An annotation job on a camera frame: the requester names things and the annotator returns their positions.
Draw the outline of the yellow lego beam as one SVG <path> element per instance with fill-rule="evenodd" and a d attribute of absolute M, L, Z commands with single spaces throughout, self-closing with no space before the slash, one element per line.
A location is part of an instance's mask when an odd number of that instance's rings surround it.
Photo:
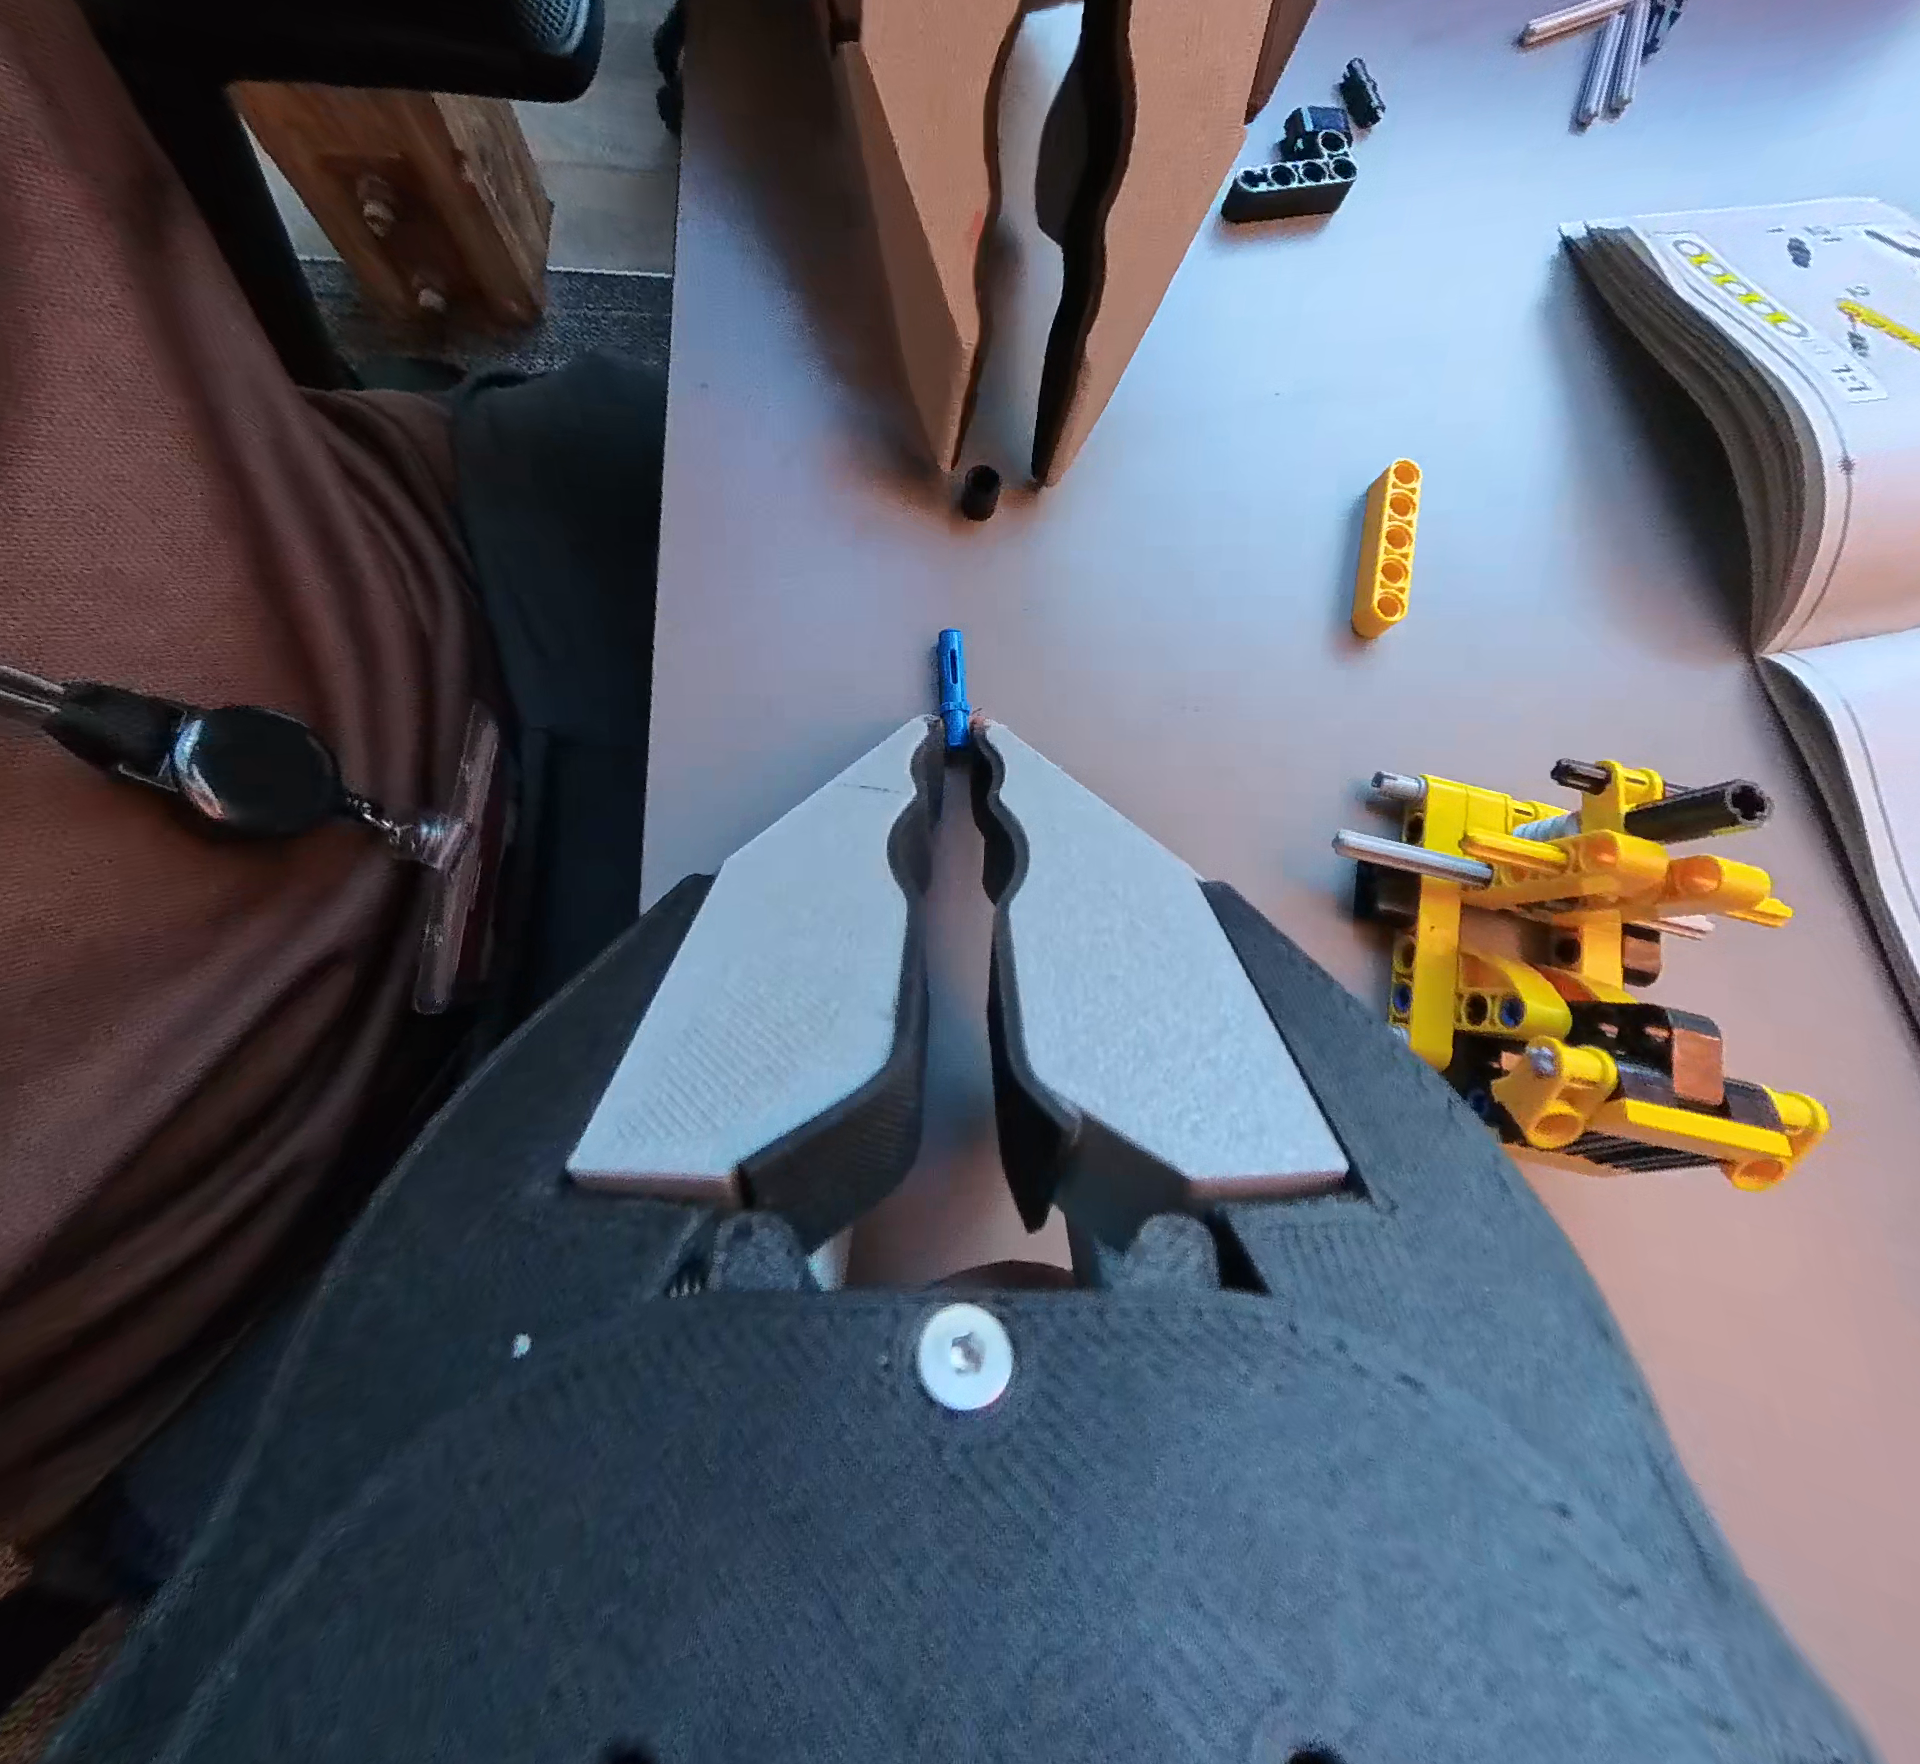
<path fill-rule="evenodd" d="M 1364 495 L 1349 611 L 1350 632 L 1378 641 L 1411 604 L 1424 471 L 1411 458 L 1390 462 Z"/>

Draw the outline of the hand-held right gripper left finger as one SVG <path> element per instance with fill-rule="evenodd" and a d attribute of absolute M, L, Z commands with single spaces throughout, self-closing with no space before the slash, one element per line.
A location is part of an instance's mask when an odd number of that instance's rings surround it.
<path fill-rule="evenodd" d="M 945 732 L 912 717 L 742 845 L 569 1160 L 591 1191 L 780 1218 L 818 1249 L 922 1142 Z"/>

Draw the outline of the wooden table leg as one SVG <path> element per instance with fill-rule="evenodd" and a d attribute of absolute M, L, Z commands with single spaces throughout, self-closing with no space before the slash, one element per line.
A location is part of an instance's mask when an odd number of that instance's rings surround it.
<path fill-rule="evenodd" d="M 228 99 L 373 311 L 488 337 L 541 322 L 553 204 L 513 102 L 264 81 Z"/>

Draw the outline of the black badge reel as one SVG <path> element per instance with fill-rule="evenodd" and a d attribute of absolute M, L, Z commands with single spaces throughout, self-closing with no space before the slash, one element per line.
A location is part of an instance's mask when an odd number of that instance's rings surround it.
<path fill-rule="evenodd" d="M 337 751 L 305 722 L 262 705 L 192 705 L 99 681 L 2 666 L 3 713 L 103 775 L 163 797 L 206 837 L 293 845 L 355 829 L 418 880 L 413 1005 L 439 1013 L 485 962 L 485 874 L 506 831 L 499 729 L 468 712 L 452 788 L 435 809 L 393 812 L 356 791 Z"/>

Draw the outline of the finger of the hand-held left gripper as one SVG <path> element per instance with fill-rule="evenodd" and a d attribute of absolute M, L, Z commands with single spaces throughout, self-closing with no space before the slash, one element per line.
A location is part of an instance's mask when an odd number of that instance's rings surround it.
<path fill-rule="evenodd" d="M 905 395 L 944 471 L 980 371 L 977 257 L 998 206 L 988 127 L 1018 3 L 856 0 L 837 51 Z"/>
<path fill-rule="evenodd" d="M 1273 0 L 1080 0 L 1035 216 L 1062 257 L 1030 474 L 1062 480 L 1171 285 L 1251 118 Z"/>

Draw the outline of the lego instruction booklet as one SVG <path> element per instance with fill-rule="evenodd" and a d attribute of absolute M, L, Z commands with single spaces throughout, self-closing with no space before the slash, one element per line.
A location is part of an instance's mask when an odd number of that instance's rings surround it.
<path fill-rule="evenodd" d="M 1561 239 L 1722 446 L 1757 671 L 1916 1015 L 1916 216 L 1830 197 Z"/>

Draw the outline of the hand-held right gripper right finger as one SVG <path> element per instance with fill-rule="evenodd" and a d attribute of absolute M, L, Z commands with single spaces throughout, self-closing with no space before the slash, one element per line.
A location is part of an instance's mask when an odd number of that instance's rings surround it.
<path fill-rule="evenodd" d="M 1026 1232 L 1114 1266 L 1148 1224 L 1222 1287 L 1260 1275 L 1226 1213 L 1338 1193 L 1349 1158 L 1210 883 L 1005 724 L 971 725 L 989 909 L 996 1150 Z"/>

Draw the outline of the person's torso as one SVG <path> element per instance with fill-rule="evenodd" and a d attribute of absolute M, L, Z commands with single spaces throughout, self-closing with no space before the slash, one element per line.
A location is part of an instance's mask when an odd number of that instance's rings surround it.
<path fill-rule="evenodd" d="M 3 660 L 295 716 L 437 809 L 485 674 L 447 410 L 306 393 L 76 0 L 2 0 Z M 220 1366 L 458 1049 L 419 871 L 3 725 L 3 1545 Z"/>

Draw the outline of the yellow lego model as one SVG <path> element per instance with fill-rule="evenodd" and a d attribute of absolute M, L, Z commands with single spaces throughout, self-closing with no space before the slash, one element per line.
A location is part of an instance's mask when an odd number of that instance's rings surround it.
<path fill-rule="evenodd" d="M 1808 1094 L 1738 1079 L 1722 1028 L 1658 996 L 1667 940 L 1782 928 L 1764 867 L 1709 840 L 1773 812 L 1758 781 L 1558 759 L 1570 806 L 1378 770 L 1392 835 L 1340 831 L 1355 917 L 1392 932 L 1386 1022 L 1519 1153 L 1604 1176 L 1782 1183 L 1826 1137 Z"/>

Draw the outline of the black angled lego beam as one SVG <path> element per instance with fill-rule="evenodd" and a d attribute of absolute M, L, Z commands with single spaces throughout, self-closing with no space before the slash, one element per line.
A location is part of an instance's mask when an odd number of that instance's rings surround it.
<path fill-rule="evenodd" d="M 1240 168 L 1219 204 L 1226 224 L 1260 224 L 1335 213 L 1357 182 L 1347 151 Z"/>

